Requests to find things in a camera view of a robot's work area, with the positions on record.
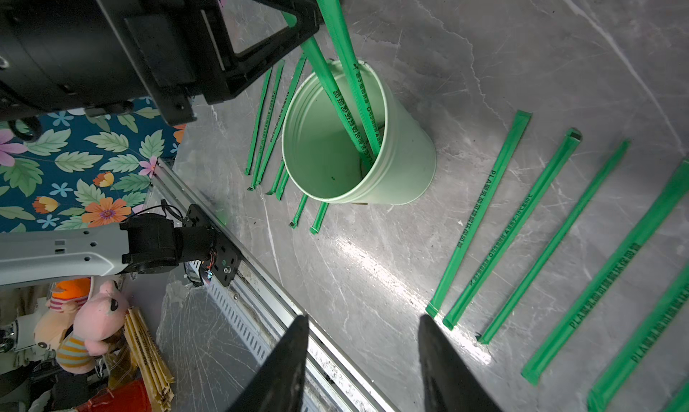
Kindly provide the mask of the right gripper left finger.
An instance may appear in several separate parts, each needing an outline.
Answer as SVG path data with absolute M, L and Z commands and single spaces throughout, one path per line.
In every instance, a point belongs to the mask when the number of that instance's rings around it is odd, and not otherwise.
M 309 318 L 297 316 L 228 411 L 301 411 L 309 332 Z

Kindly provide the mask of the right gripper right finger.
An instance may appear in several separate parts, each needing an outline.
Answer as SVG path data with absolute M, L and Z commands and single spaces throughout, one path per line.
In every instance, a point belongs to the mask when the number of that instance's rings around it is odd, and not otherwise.
M 501 411 L 428 314 L 420 318 L 418 350 L 425 411 Z

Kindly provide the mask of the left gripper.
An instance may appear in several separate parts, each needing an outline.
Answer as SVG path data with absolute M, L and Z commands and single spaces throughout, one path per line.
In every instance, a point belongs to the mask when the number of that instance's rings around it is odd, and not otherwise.
M 250 1 L 295 21 L 237 51 L 218 0 L 1 0 L 1 117 L 124 115 L 149 96 L 167 123 L 193 121 L 193 97 L 237 97 L 319 31 L 308 0 Z

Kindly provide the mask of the green straw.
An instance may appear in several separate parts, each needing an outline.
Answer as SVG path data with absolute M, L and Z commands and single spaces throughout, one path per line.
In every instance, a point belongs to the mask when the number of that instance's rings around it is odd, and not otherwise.
M 303 54 L 303 55 L 301 55 L 301 57 L 299 58 L 296 66 L 295 66 L 294 74 L 292 75 L 291 83 L 288 87 L 288 90 L 287 90 L 286 96 L 285 96 L 285 100 L 283 101 L 282 108 L 281 108 L 280 113 L 278 115 L 276 126 L 274 126 L 274 128 L 273 128 L 273 132 L 270 136 L 270 140 L 269 140 L 267 149 L 265 149 L 262 152 L 261 163 L 259 164 L 258 173 L 256 174 L 256 176 L 252 182 L 252 185 L 250 187 L 250 189 L 252 191 L 253 191 L 253 189 L 256 189 L 256 187 L 258 187 L 258 185 L 260 185 L 260 183 L 263 181 L 263 178 L 264 178 L 264 175 L 265 175 L 265 172 L 267 169 L 267 165 L 270 161 L 272 153 L 275 150 L 276 143 L 277 143 L 278 138 L 280 136 L 280 132 L 283 128 L 283 124 L 285 123 L 286 111 L 289 108 L 289 106 L 292 102 L 292 99 L 294 99 L 294 94 L 296 92 L 297 85 L 299 84 L 299 80 L 301 78 L 301 73 L 303 72 L 306 61 L 307 61 L 306 55 Z
M 292 217 L 292 221 L 291 221 L 290 224 L 289 224 L 290 227 L 291 227 L 292 229 L 295 229 L 295 228 L 298 227 L 299 221 L 300 221 L 300 219 L 301 219 L 301 215 L 303 214 L 303 210 L 305 209 L 305 206 L 306 206 L 308 200 L 309 200 L 309 196 L 308 196 L 308 195 L 303 194 L 303 195 L 301 196 L 299 205 L 298 205 L 298 207 L 297 207 L 297 209 L 296 209 L 296 212 L 295 212 L 294 216 Z
M 264 155 L 265 147 L 267 144 L 267 135 L 268 135 L 269 128 L 270 128 L 270 122 L 272 120 L 272 115 L 273 115 L 273 111 L 274 111 L 275 103 L 276 103 L 276 97 L 277 97 L 277 93 L 279 90 L 279 85 L 280 85 L 281 77 L 283 75 L 283 68 L 284 67 L 285 67 L 285 60 L 280 60 L 277 62 L 275 81 L 273 82 L 272 94 L 270 97 L 268 110 L 267 110 L 267 114 L 266 114 L 265 122 L 264 122 L 263 133 L 262 133 L 262 137 L 261 137 L 260 145 L 259 145 L 259 151 L 258 151 L 258 166 L 259 167 L 262 165 L 263 155 Z M 259 184 L 259 178 L 258 178 L 259 172 L 260 172 L 260 168 L 257 169 L 257 172 L 255 173 L 254 178 L 252 180 L 252 184 L 250 187 L 250 189 L 252 191 L 253 191 L 253 189 L 256 189 L 256 187 Z
M 444 317 L 442 323 L 448 329 L 454 329 L 458 324 L 460 318 L 477 295 L 481 286 L 486 282 L 486 279 L 491 275 L 497 266 L 500 258 L 509 249 L 520 230 L 538 206 L 540 200 L 547 193 L 547 190 L 556 179 L 563 166 L 570 159 L 576 148 L 581 144 L 583 139 L 582 133 L 577 128 L 570 128 L 563 139 L 562 144 L 551 158 L 543 173 L 540 174 L 529 194 L 522 201 L 520 207 L 506 225 L 505 229 L 495 242 L 486 258 L 479 266 L 475 275 L 469 281 L 465 290 L 459 296 L 457 302 L 452 306 L 451 310 Z
M 257 108 L 257 115 L 254 123 L 254 128 L 251 136 L 251 141 L 250 141 L 250 146 L 249 146 L 249 154 L 248 154 L 248 162 L 247 162 L 247 167 L 245 169 L 245 174 L 247 176 L 251 175 L 252 172 L 252 166 L 254 162 L 254 157 L 256 153 L 256 147 L 258 144 L 258 131 L 260 128 L 260 122 L 261 122 L 261 117 L 263 114 L 263 108 L 264 108 L 264 103 L 265 99 L 267 97 L 267 89 L 270 84 L 272 76 L 272 69 L 269 69 L 267 73 L 265 74 L 265 78 L 263 81 L 262 89 L 261 89 L 261 94 L 259 98 L 259 103 L 258 103 L 258 108 Z
M 328 203 L 323 202 L 320 204 L 319 211 L 317 212 L 317 216 L 315 217 L 314 222 L 313 222 L 312 226 L 310 227 L 310 232 L 312 234 L 318 234 L 319 233 L 319 231 L 322 227 L 324 218 L 326 216 L 326 213 L 328 211 L 328 207 L 329 207 Z
M 266 195 L 269 196 L 269 195 L 274 195 L 274 194 L 276 194 L 277 189 L 278 189 L 278 186 L 279 186 L 279 184 L 280 184 L 280 182 L 281 182 L 281 180 L 282 180 L 282 176 L 283 176 L 283 172 L 284 172 L 284 171 L 285 171 L 285 161 L 282 160 L 282 161 L 281 161 L 281 164 L 280 164 L 280 166 L 279 166 L 278 172 L 277 172 L 277 174 L 276 174 L 276 178 L 274 179 L 274 182 L 273 182 L 273 184 L 272 184 L 272 187 L 271 187 L 271 189 L 269 190 L 269 192 L 267 192 Z
M 669 401 L 662 412 L 689 412 L 689 381 Z
M 495 195 L 497 188 L 507 170 L 509 162 L 512 159 L 514 152 L 516 151 L 520 141 L 529 126 L 532 114 L 530 112 L 518 111 L 512 122 L 511 129 L 502 145 L 501 151 L 496 158 L 495 164 L 493 165 L 490 173 L 487 176 L 486 183 L 481 189 L 481 192 L 477 198 L 477 202 L 473 206 L 468 221 L 459 237 L 458 243 L 451 254 L 450 261 L 445 268 L 444 273 L 439 282 L 432 299 L 426 306 L 426 312 L 431 316 L 435 317 L 447 296 L 448 291 L 456 277 L 459 268 L 462 264 L 464 257 L 468 252 L 471 242 L 479 226 L 486 214 L 488 207 L 490 206 L 493 196 Z
M 641 248 L 665 222 L 676 205 L 688 192 L 688 160 L 684 159 L 658 198 L 635 227 L 624 238 L 617 250 L 599 273 L 583 290 L 572 308 L 558 322 L 532 358 L 525 364 L 521 375 L 532 385 L 538 385 L 540 376 L 551 364 L 563 346 L 594 310 L 615 281 L 633 261 Z
M 622 347 L 590 390 L 588 411 L 605 411 L 617 392 L 688 303 L 688 266 L 672 282 L 654 309 Z
M 562 223 L 559 230 L 551 238 L 543 252 L 536 259 L 534 265 L 531 267 L 529 272 L 522 279 L 520 284 L 514 289 L 511 296 L 508 298 L 502 309 L 495 316 L 493 321 L 488 325 L 484 332 L 478 336 L 477 340 L 480 344 L 488 345 L 491 343 L 495 335 L 498 333 L 502 325 L 509 319 L 514 309 L 520 303 L 522 297 L 529 290 L 529 287 L 538 277 L 543 267 L 548 263 L 549 259 L 553 256 L 554 252 L 562 243 L 565 236 L 570 232 L 575 222 L 578 220 L 583 211 L 588 207 L 588 204 L 596 196 L 599 189 L 608 179 L 608 176 L 617 169 L 617 166 L 621 163 L 624 156 L 626 155 L 629 147 L 631 146 L 631 141 L 629 139 L 624 140 L 620 143 L 618 148 L 615 150 L 613 155 L 608 158 L 606 163 L 597 172 L 594 179 L 590 182 L 587 189 L 582 193 L 580 199 L 577 201 L 569 216 Z
M 283 198 L 283 194 L 285 193 L 285 188 L 286 188 L 286 185 L 289 182 L 289 180 L 290 180 L 289 173 L 287 171 L 284 171 L 282 176 L 281 176 L 280 182 L 278 184 L 278 188 L 276 190 L 276 198 L 278 200 L 281 200 Z

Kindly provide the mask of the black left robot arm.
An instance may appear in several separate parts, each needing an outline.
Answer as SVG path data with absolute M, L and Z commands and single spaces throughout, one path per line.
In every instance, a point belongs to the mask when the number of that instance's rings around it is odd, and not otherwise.
M 39 116 L 81 108 L 89 116 L 132 111 L 150 96 L 170 125 L 195 119 L 191 99 L 221 103 L 319 31 L 309 0 L 250 0 L 292 17 L 285 29 L 237 50 L 218 0 L 1 0 L 4 142 L 44 136 Z M 1 283 L 151 273 L 240 252 L 202 218 L 176 226 L 142 213 L 81 230 L 11 234 L 1 243 Z

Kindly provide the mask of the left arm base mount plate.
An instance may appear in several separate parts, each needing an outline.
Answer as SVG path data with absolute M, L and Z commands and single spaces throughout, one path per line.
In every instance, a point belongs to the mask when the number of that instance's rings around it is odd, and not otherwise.
M 181 237 L 184 261 L 200 261 L 204 271 L 212 274 L 222 286 L 233 282 L 243 255 L 216 216 L 192 203 L 183 221 Z

